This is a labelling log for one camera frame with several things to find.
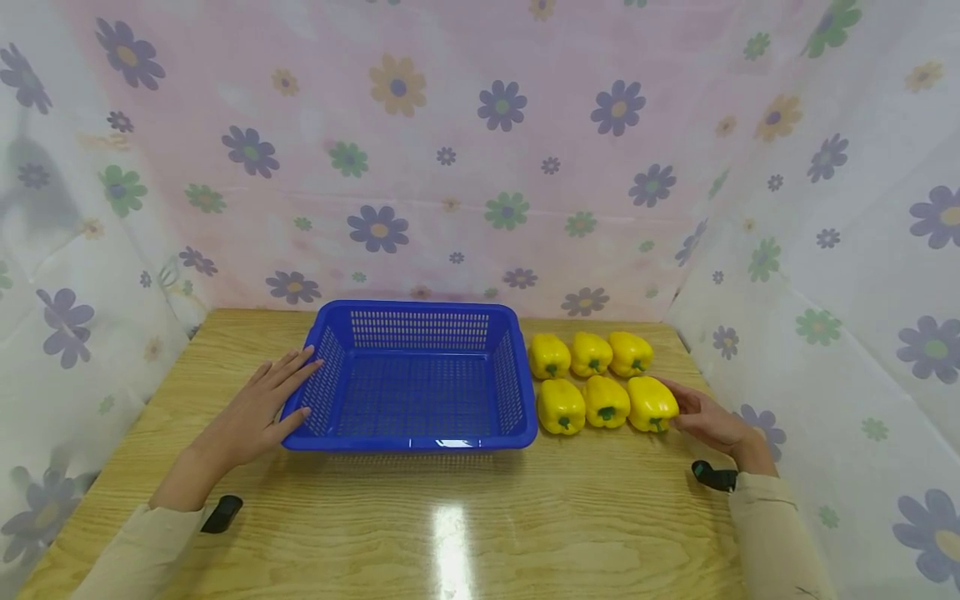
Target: basket mesh side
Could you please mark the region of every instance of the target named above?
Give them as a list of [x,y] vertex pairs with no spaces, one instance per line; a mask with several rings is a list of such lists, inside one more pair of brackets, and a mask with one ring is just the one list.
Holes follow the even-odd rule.
[[312,409],[309,419],[306,420],[307,428],[313,435],[323,436],[330,423],[333,396],[337,390],[337,381],[340,380],[340,370],[344,366],[344,349],[329,327],[324,331],[324,336],[310,360],[318,358],[323,358],[324,365],[307,379],[301,404]]
[[489,315],[351,310],[357,348],[483,350]]
[[514,343],[508,330],[493,351],[493,381],[496,386],[496,412],[499,417],[500,435],[514,434],[514,429],[523,418],[523,402],[520,386],[516,380]]

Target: yellow flower print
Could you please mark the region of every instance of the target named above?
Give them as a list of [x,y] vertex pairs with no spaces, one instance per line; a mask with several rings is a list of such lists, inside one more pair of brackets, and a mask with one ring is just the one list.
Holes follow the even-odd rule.
[[460,201],[453,197],[444,198],[441,204],[444,206],[444,212],[456,212],[460,209]]
[[100,219],[85,219],[80,225],[80,233],[88,240],[99,240],[104,237],[104,224]]
[[296,96],[300,86],[288,69],[277,69],[274,71],[274,89],[283,96]]
[[944,76],[944,64],[931,60],[927,64],[913,67],[913,72],[906,76],[906,88],[917,93],[922,89],[930,89]]
[[754,137],[762,137],[763,141],[772,142],[778,135],[786,137],[793,133],[793,126],[804,116],[797,110],[799,103],[799,96],[789,98],[783,94],[777,96],[777,99],[763,112],[760,122],[756,124]]
[[557,0],[530,0],[530,12],[537,21],[545,21],[553,14]]
[[414,71],[414,62],[409,57],[397,62],[391,55],[383,55],[383,68],[371,67],[370,79],[373,81],[370,95],[384,103],[387,114],[396,114],[399,110],[404,116],[412,117],[414,107],[426,106],[423,95],[426,79]]
[[733,133],[733,128],[736,127],[736,117],[732,114],[725,116],[723,119],[717,123],[716,134],[717,137],[727,137]]
[[160,351],[163,349],[163,344],[160,342],[159,336],[154,336],[150,338],[150,341],[147,342],[147,346],[143,349],[143,360],[148,363],[152,363],[160,356]]

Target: wooden table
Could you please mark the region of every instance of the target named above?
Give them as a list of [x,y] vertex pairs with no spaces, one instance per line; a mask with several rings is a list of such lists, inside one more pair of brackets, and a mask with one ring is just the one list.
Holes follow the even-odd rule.
[[[64,598],[178,452],[266,358],[302,345],[314,315],[218,310],[207,319],[43,558],[21,598]],[[642,335],[653,374],[706,390],[665,324],[523,320],[524,336]],[[727,497],[690,463],[716,455],[676,431],[540,433],[497,454],[317,455],[278,450],[211,496],[246,504],[201,534],[169,598],[612,600],[746,598]]]

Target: person's right hand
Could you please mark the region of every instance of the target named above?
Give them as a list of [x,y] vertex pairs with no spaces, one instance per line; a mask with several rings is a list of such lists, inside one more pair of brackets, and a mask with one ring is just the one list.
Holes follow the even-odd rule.
[[680,414],[673,419],[677,429],[731,456],[742,471],[777,476],[770,448],[753,427],[703,392],[676,381],[658,379],[680,406]]

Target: green flower print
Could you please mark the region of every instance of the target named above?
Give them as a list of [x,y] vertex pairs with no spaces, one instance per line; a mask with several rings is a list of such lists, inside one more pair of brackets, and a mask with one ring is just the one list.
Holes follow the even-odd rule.
[[844,30],[860,20],[860,9],[854,8],[855,5],[856,0],[833,0],[800,54],[816,59],[827,46],[842,46],[847,41],[847,32]]
[[768,281],[771,272],[780,270],[780,262],[777,257],[780,256],[780,246],[777,245],[776,238],[760,240],[760,247],[754,250],[750,266],[747,267],[747,273],[750,274],[750,281]]
[[770,34],[759,33],[747,40],[747,47],[743,49],[743,58],[756,60],[763,56],[770,45]]
[[829,506],[820,507],[820,522],[828,529],[836,529],[840,526],[840,516]]
[[113,396],[107,396],[104,399],[100,400],[100,408],[97,409],[97,413],[102,417],[106,413],[110,412],[110,409],[113,408],[113,403],[116,400],[113,399]]
[[367,153],[361,152],[356,144],[347,145],[347,142],[337,142],[336,148],[330,151],[330,157],[333,158],[330,165],[338,169],[340,175],[344,177],[353,175],[359,178],[370,170],[367,166]]
[[223,196],[210,189],[209,185],[197,185],[191,183],[186,191],[183,192],[190,199],[190,203],[205,213],[223,212],[227,203],[223,201]]
[[840,321],[830,316],[826,310],[817,312],[807,308],[797,317],[797,333],[806,337],[808,344],[829,346],[830,341],[840,339]]
[[[10,272],[10,267],[7,266],[7,263],[0,260],[0,290],[9,290],[13,287],[13,280],[7,276],[7,273]],[[0,299],[3,298],[3,292],[0,292]]]
[[570,237],[583,237],[593,232],[597,225],[597,220],[593,218],[592,212],[578,212],[566,220],[566,232]]
[[707,199],[713,200],[713,197],[720,192],[720,188],[723,187],[724,181],[727,180],[727,174],[730,172],[730,169],[727,169],[720,174],[720,177],[713,180],[713,186],[710,187],[709,193],[707,193]]
[[880,442],[887,439],[887,433],[890,430],[882,420],[877,419],[864,419],[863,425],[860,427],[860,430],[867,435],[868,440],[873,440],[874,442]]
[[124,173],[123,169],[111,164],[99,177],[104,186],[104,196],[118,217],[126,217],[131,210],[143,208],[140,196],[146,195],[147,188],[138,183],[140,176],[136,171]]
[[487,214],[484,215],[494,229],[507,228],[513,231],[517,225],[527,222],[526,212],[530,208],[530,203],[523,201],[523,194],[516,193],[513,196],[507,192],[500,192],[496,200],[488,200]]

